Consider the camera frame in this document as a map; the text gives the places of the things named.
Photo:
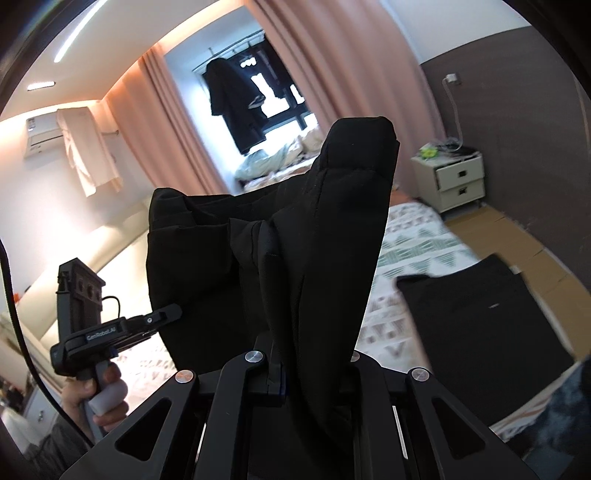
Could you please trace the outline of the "person's left hand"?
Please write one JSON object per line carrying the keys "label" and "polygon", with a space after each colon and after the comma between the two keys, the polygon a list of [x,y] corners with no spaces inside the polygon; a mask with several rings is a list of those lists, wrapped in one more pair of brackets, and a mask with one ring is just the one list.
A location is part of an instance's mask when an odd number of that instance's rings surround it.
{"label": "person's left hand", "polygon": [[63,410],[89,438],[95,437],[92,426],[110,432],[126,418],[128,411],[124,401],[127,386],[116,364],[108,364],[103,372],[103,389],[96,393],[96,388],[94,379],[67,377],[61,393]]}

